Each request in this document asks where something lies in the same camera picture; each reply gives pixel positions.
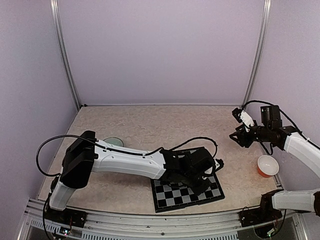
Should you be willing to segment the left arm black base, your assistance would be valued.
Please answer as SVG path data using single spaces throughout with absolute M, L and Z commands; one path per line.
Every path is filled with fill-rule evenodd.
M 44 219 L 71 227 L 84 228 L 87 213 L 81 210 L 67 208 L 75 189 L 65 186 L 60 177 L 56 176 L 50 185 L 46 204 L 44 207 Z

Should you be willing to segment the orange white bowl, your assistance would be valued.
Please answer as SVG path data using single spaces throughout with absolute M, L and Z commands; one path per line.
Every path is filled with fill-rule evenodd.
M 275 176 L 279 169 L 278 162 L 270 155 L 262 155 L 257 160 L 257 171 L 262 177 Z

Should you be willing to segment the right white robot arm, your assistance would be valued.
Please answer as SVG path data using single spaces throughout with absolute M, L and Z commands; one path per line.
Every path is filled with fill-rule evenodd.
M 284 126 L 282 116 L 286 114 L 278 105 L 262 101 L 260 107 L 261 125 L 258 125 L 246 111 L 245 107 L 236 107 L 232 116 L 240 124 L 229 138 L 243 148 L 249 148 L 252 143 L 269 143 L 299 160 L 316 176 L 320 175 L 320 148 L 302 131 L 292 119 Z M 265 193 L 261 196 L 260 207 L 256 210 L 256 218 L 266 222 L 275 212 L 293 210 L 299 212 L 320 214 L 320 190 L 280 190 Z

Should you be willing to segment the green glass bowl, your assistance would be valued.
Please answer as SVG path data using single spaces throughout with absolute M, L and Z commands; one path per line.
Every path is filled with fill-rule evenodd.
M 110 145 L 124 147 L 124 142 L 118 137 L 107 137 L 103 141 Z

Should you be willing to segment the front aluminium rail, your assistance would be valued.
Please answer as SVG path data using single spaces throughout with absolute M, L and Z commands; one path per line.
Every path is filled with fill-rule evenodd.
M 44 201 L 30 199 L 14 239 L 48 240 L 53 234 L 63 240 L 250 240 L 264 223 L 243 227 L 240 209 L 200 214 L 130 214 L 85 209 L 82 227 L 43 221 Z

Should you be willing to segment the left aluminium frame post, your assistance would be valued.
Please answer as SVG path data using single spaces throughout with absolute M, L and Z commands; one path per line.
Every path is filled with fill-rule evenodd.
M 57 36 L 58 47 L 59 47 L 59 51 L 62 59 L 62 64 L 66 74 L 67 84 L 70 89 L 75 108 L 77 111 L 79 111 L 82 107 L 82 104 L 81 104 L 79 93 L 73 78 L 70 62 L 68 59 L 67 48 L 66 48 L 64 36 L 63 36 L 63 28 L 62 28 L 62 23 L 60 18 L 58 1 L 50 0 L 50 8 L 51 8 L 53 23 L 55 27 L 56 36 Z

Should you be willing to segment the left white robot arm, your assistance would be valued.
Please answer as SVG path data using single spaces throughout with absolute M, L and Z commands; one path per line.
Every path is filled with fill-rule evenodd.
M 165 184 L 182 184 L 195 195 L 210 186 L 209 178 L 224 167 L 205 147 L 154 151 L 107 143 L 87 130 L 65 151 L 60 175 L 51 185 L 50 214 L 63 223 L 70 218 L 67 203 L 78 189 L 87 186 L 92 172 L 112 172 L 147 177 Z

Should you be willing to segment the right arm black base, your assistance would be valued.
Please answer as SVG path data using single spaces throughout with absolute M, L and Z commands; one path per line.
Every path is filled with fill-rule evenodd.
M 239 213 L 239 220 L 242 227 L 259 225 L 282 218 L 282 212 L 275 209 L 272 204 L 272 196 L 280 190 L 272 190 L 261 196 L 260 204 L 256 208 L 245 206 Z

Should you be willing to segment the right aluminium frame post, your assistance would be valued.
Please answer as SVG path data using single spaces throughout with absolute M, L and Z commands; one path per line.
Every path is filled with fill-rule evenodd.
M 267 35 L 267 31 L 268 31 L 271 6 L 272 6 L 271 0 L 264 1 L 257 46 L 256 46 L 255 55 L 254 55 L 254 59 L 253 59 L 253 65 L 252 65 L 252 68 L 250 71 L 249 82 L 248 82 L 248 85 L 247 85 L 247 88 L 245 91 L 245 95 L 244 95 L 244 98 L 242 101 L 243 105 L 251 99 L 251 96 L 253 94 L 254 86 L 256 83 L 256 79 L 257 79 L 257 74 L 259 71 L 261 58 L 263 55 L 265 38 Z

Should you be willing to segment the aluminium frame post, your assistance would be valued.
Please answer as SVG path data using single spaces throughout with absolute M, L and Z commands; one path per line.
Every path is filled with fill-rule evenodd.
M 64 36 L 63 36 L 63 28 L 62 28 L 62 23 L 60 18 L 58 1 L 50 0 L 50 8 L 51 8 L 53 23 L 55 27 L 56 36 L 57 36 L 58 47 L 59 47 L 59 51 L 62 59 L 62 64 L 66 74 L 67 84 L 70 89 L 75 108 L 77 111 L 79 111 L 82 107 L 82 104 L 81 104 L 79 93 L 73 78 L 70 62 L 68 59 L 67 48 L 66 48 Z
M 244 98 L 242 101 L 243 105 L 251 99 L 251 96 L 253 94 L 254 86 L 256 83 L 256 79 L 257 79 L 257 74 L 259 71 L 261 58 L 263 55 L 265 38 L 267 35 L 267 31 L 268 31 L 271 6 L 272 6 L 271 0 L 264 1 L 257 46 L 256 46 L 255 55 L 254 55 L 254 59 L 253 59 L 253 65 L 252 65 L 252 68 L 250 71 L 249 82 L 248 82 L 248 85 L 247 85 L 247 88 L 245 91 L 245 95 L 244 95 Z

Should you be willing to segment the black grey chess board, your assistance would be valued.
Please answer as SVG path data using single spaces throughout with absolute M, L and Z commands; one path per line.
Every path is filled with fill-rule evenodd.
M 225 194 L 216 172 L 209 180 L 210 187 L 204 193 L 195 195 L 190 188 L 182 184 L 175 187 L 162 183 L 160 179 L 152 179 L 150 183 L 155 212 L 164 213 L 223 200 Z

